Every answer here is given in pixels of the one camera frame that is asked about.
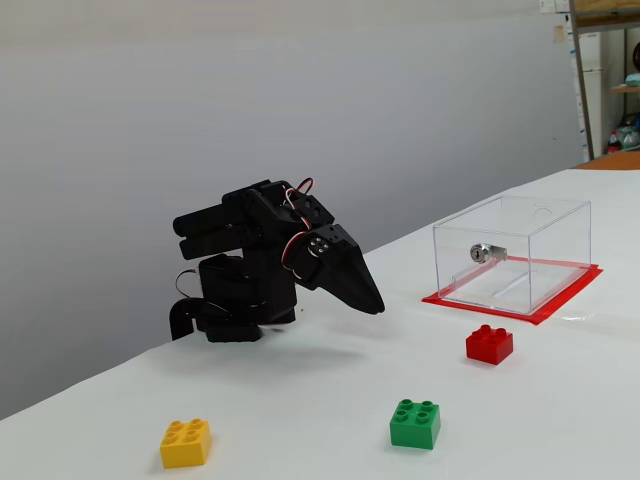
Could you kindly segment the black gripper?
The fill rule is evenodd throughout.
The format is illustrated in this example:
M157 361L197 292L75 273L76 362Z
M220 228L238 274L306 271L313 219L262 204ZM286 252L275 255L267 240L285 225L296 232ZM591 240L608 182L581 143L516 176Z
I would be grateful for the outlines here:
M309 290L326 290L366 314L385 311L357 242L339 224L312 229L297 240L292 248L292 270Z

